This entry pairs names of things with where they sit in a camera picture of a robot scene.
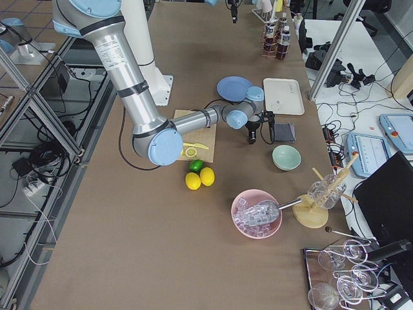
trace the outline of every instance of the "bottle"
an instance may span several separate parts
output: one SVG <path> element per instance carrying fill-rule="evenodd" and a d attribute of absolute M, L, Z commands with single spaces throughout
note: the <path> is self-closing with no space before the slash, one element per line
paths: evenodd
<path fill-rule="evenodd" d="M 288 46 L 290 45 L 290 27 L 285 26 L 281 37 L 279 38 L 278 46 L 277 46 L 277 59 L 284 59 L 288 53 Z"/>
<path fill-rule="evenodd" d="M 263 50 L 268 53 L 273 53 L 276 51 L 277 41 L 274 38 L 274 30 L 276 27 L 275 21 L 270 21 L 265 25 L 264 43 Z"/>
<path fill-rule="evenodd" d="M 278 21 L 278 27 L 276 30 L 276 34 L 274 35 L 274 39 L 276 42 L 279 41 L 279 37 L 281 36 L 281 31 L 284 29 L 285 25 L 287 24 L 287 13 L 283 12 L 283 15 L 280 17 Z"/>

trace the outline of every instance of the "white tray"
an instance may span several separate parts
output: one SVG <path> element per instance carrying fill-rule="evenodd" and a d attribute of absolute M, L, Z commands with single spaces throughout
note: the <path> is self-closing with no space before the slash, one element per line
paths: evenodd
<path fill-rule="evenodd" d="M 304 114 L 303 98 L 295 79 L 264 79 L 265 106 L 274 114 Z"/>

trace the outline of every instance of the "chair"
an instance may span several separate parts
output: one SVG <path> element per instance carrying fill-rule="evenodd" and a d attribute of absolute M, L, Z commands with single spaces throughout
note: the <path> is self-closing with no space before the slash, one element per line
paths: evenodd
<path fill-rule="evenodd" d="M 343 0 L 343 3 L 345 6 L 349 6 L 350 0 Z M 392 7 L 392 0 L 366 0 L 365 4 L 363 5 L 362 10 L 368 10 L 374 13 L 385 13 L 390 10 Z M 343 17 L 343 13 L 339 13 L 334 16 L 334 20 L 337 21 L 338 17 L 341 16 Z M 371 33 L 371 36 L 374 37 L 377 34 L 377 28 L 374 28 L 372 25 L 368 24 L 366 22 L 366 17 L 358 17 L 358 20 L 360 20 L 364 27 L 367 29 L 372 30 L 373 32 Z"/>

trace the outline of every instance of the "laptop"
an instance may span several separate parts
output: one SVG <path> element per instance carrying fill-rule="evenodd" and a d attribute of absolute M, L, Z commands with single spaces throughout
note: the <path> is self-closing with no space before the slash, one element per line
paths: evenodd
<path fill-rule="evenodd" d="M 402 152 L 369 176 L 354 196 L 381 247 L 401 239 L 413 243 L 413 167 Z M 413 251 L 387 260 L 413 299 Z"/>

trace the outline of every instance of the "white desk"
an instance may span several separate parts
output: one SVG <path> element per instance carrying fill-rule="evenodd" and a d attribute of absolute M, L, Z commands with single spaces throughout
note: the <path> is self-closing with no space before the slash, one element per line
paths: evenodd
<path fill-rule="evenodd" d="M 327 41 L 332 41 L 334 35 L 337 32 L 339 27 L 339 21 L 320 21 L 320 20 L 306 20 L 306 29 L 307 29 L 307 37 L 311 37 L 313 39 L 314 45 L 322 45 L 325 44 Z M 382 86 L 387 88 L 392 81 L 393 75 L 387 64 L 381 66 L 385 60 L 381 56 L 379 50 L 375 46 L 373 40 L 365 30 L 365 27 L 361 23 L 355 23 L 351 32 L 349 33 L 348 37 L 346 38 L 339 54 L 337 56 L 343 62 L 343 66 L 347 68 L 347 63 L 352 63 L 356 72 L 360 68 L 363 69 L 366 76 L 374 74 L 376 76 L 376 80 L 379 81 L 378 83 Z M 307 76 L 312 82 L 315 80 L 317 76 L 317 71 L 312 69 L 307 69 Z M 370 134 L 373 136 L 384 136 L 381 126 L 379 124 L 378 116 L 384 113 L 411 113 L 407 110 L 402 109 L 392 109 L 396 107 L 400 107 L 392 98 L 387 98 L 388 95 L 385 90 L 377 84 L 362 86 L 359 92 L 354 94 L 354 100 L 356 101 L 363 101 L 366 102 L 358 103 L 358 110 L 362 111 L 359 113 L 359 117 L 355 122 L 356 129 L 354 132 L 362 133 L 362 134 Z M 356 89 L 350 86 L 350 84 L 345 85 L 342 87 L 343 90 L 353 93 Z M 352 113 L 356 113 L 357 109 L 354 105 L 346 105 L 344 103 L 340 103 L 336 105 L 338 101 L 344 101 L 349 103 L 354 103 L 352 96 L 348 94 L 344 94 L 347 96 L 341 96 L 339 93 L 338 85 L 335 87 L 327 88 L 324 86 L 317 99 L 316 104 L 318 105 L 318 114 L 320 119 L 320 124 L 329 123 L 332 120 L 338 119 L 342 122 L 342 128 L 344 129 L 352 129 L 353 122 L 350 115 Z M 404 106 L 412 109 L 410 102 L 407 99 L 399 100 L 401 104 Z M 328 103 L 329 105 L 336 105 L 335 107 L 328 106 L 323 103 Z M 381 104 L 379 106 L 375 106 L 372 109 L 364 110 L 365 108 L 372 107 L 373 105 Z M 336 139 L 337 143 L 345 144 L 345 135 L 348 130 L 341 130 L 339 131 L 339 137 Z M 391 142 L 389 142 L 391 153 L 394 154 L 396 149 L 393 147 Z M 352 191 L 354 187 L 362 180 L 362 178 L 357 177 L 353 172 L 351 175 L 346 179 L 347 190 L 346 194 L 349 196 L 352 195 Z M 352 205 L 351 203 L 342 198 L 342 204 L 346 214 L 351 210 Z M 357 216 L 357 220 L 362 230 L 362 234 L 360 233 L 359 227 L 356 223 L 354 213 Z M 353 228 L 358 234 L 365 235 L 368 238 L 373 237 L 368 225 L 361 213 L 358 205 L 356 204 L 355 212 L 352 212 L 350 215 L 347 216 L 347 223 L 350 228 Z M 401 310 L 413 309 L 412 301 L 407 302 L 403 305 Z"/>

